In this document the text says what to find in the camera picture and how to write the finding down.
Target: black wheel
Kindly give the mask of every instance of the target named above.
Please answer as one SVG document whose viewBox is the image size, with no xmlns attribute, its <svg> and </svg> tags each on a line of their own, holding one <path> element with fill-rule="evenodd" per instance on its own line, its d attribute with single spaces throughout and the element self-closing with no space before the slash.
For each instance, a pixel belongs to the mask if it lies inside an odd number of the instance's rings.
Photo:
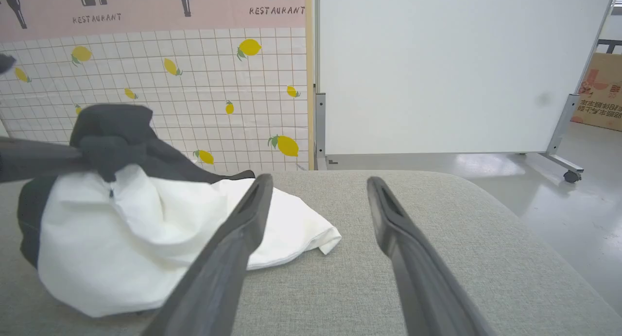
<svg viewBox="0 0 622 336">
<path fill-rule="evenodd" d="M 581 175 L 576 174 L 575 172 L 572 172 L 572 171 L 568 171 L 564 174 L 564 179 L 568 183 L 576 183 L 577 181 L 581 180 Z"/>
</svg>

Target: black and white garment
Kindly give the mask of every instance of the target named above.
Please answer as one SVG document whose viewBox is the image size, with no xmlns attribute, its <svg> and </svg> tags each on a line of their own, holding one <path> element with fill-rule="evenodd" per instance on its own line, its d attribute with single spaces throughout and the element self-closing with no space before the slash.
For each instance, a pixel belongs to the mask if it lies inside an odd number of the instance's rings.
<svg viewBox="0 0 622 336">
<path fill-rule="evenodd" d="M 149 128 L 145 107 L 85 108 L 71 141 L 96 171 L 22 188 L 22 252 L 58 300 L 92 316 L 158 308 L 253 183 L 205 172 Z M 273 189 L 247 269 L 287 263 L 341 235 L 300 198 Z"/>
</svg>

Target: lemon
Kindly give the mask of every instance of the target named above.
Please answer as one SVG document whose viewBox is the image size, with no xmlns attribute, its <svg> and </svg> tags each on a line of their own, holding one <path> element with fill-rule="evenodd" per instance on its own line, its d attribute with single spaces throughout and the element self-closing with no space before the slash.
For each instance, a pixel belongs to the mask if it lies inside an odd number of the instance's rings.
<svg viewBox="0 0 622 336">
<path fill-rule="evenodd" d="M 164 59 L 164 68 L 171 75 L 181 75 L 183 73 L 180 69 L 177 68 L 175 63 L 173 63 L 173 61 L 171 61 L 170 59 Z"/>
<path fill-rule="evenodd" d="M 15 75 L 17 76 L 18 79 L 26 83 L 30 83 L 33 81 L 30 77 L 28 77 L 26 72 L 23 72 L 22 69 L 20 68 L 15 68 Z"/>
<path fill-rule="evenodd" d="M 289 96 L 291 96 L 291 97 L 299 97 L 300 96 L 300 92 L 297 92 L 296 88 L 294 88 L 292 86 L 287 86 L 287 94 L 289 94 Z"/>
<path fill-rule="evenodd" d="M 240 46 L 238 47 L 238 59 L 242 61 L 242 57 L 247 57 L 249 55 L 257 55 L 261 46 L 254 39 L 245 39 Z"/>
<path fill-rule="evenodd" d="M 225 111 L 227 112 L 227 115 L 231 115 L 233 114 L 233 104 L 231 103 L 231 101 L 227 100 L 227 106 L 225 107 Z"/>
<path fill-rule="evenodd" d="M 293 157 L 298 156 L 298 144 L 290 137 L 286 137 L 285 135 L 279 136 L 277 134 L 268 139 L 268 145 L 270 145 L 270 143 L 272 143 L 273 148 L 276 148 L 278 145 L 278 149 L 283 153 L 283 155 Z"/>
<path fill-rule="evenodd" d="M 93 53 L 91 53 L 91 51 L 86 47 L 77 46 L 76 48 L 73 48 L 73 51 L 71 52 L 71 62 L 73 65 L 77 66 L 76 64 L 82 64 L 82 61 L 90 60 L 91 55 L 93 55 Z"/>
<path fill-rule="evenodd" d="M 204 163 L 209 163 L 211 165 L 214 164 L 214 156 L 212 156 L 209 152 L 203 150 L 196 150 L 194 155 L 201 159 Z"/>
<path fill-rule="evenodd" d="M 130 88 L 125 88 L 125 95 L 127 95 L 129 99 L 138 99 L 138 95 L 134 94 Z"/>
</svg>

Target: black cloth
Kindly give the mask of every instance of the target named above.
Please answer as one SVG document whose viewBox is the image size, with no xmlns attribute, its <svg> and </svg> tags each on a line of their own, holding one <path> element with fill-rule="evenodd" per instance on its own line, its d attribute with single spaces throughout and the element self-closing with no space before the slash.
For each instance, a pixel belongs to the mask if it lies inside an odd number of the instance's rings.
<svg viewBox="0 0 622 336">
<path fill-rule="evenodd" d="M 115 181 L 115 172 L 138 164 L 149 177 L 200 181 L 213 184 L 222 179 L 255 178 L 251 170 L 233 176 L 212 174 L 198 167 L 149 127 L 151 110 L 144 106 L 106 104 L 82 110 L 69 145 L 81 150 L 86 161 L 104 181 Z M 56 176 L 29 181 L 19 195 L 17 220 L 23 239 L 24 258 L 37 267 L 41 219 Z"/>
</svg>

